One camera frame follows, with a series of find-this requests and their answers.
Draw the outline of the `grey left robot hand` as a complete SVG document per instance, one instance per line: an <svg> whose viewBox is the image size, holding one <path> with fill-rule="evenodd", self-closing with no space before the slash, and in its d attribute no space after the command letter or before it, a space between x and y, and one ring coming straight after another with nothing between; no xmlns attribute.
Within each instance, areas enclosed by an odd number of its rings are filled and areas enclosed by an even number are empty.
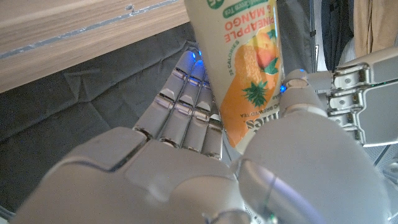
<svg viewBox="0 0 398 224"><path fill-rule="evenodd" d="M327 116L364 147L397 143L397 47L309 73Z"/></svg>

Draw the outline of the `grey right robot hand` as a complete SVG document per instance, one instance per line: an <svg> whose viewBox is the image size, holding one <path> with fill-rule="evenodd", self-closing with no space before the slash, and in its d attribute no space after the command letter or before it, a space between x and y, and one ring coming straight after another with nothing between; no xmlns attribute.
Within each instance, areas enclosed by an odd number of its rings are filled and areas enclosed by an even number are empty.
<svg viewBox="0 0 398 224"><path fill-rule="evenodd" d="M198 54L185 52L137 125L114 128L58 162L13 223L389 223L397 185L383 177L314 87L294 70L282 112L231 164Z"/></svg>

